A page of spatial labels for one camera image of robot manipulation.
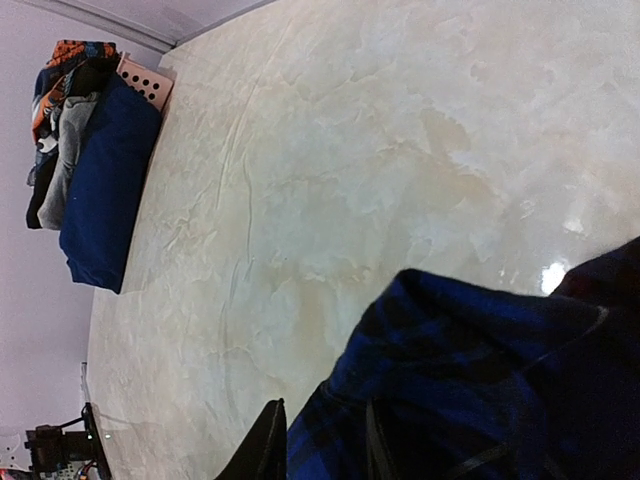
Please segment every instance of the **folded clothes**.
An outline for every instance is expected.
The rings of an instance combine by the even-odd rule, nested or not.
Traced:
[[[117,69],[119,58],[114,43],[64,40],[56,44],[51,60],[38,75],[32,105],[36,159],[27,177],[27,185],[34,187],[27,211],[29,228],[42,228],[38,211],[55,168],[45,170],[44,166],[58,158],[59,133],[54,134],[54,126],[65,99],[102,91]]]
[[[74,282],[119,293],[162,117],[117,74],[91,120],[60,231]]]
[[[36,80],[33,99],[33,135],[37,141],[39,131],[49,119],[51,110],[65,97],[64,77],[89,58],[118,59],[115,43],[62,40],[53,51],[51,60]]]
[[[43,228],[60,230],[67,206],[69,187],[78,163],[85,129],[100,95],[69,97],[59,120],[59,154],[47,195],[38,210]]]

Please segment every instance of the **blue folded cloth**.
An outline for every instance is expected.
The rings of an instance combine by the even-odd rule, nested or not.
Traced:
[[[162,116],[114,74],[87,125],[60,231],[73,281],[120,293]]]

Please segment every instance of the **plaid shirt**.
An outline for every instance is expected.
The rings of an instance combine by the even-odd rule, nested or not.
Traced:
[[[289,429],[288,477],[366,478],[383,398],[414,478],[638,478],[638,292],[640,239],[547,298],[401,272]]]

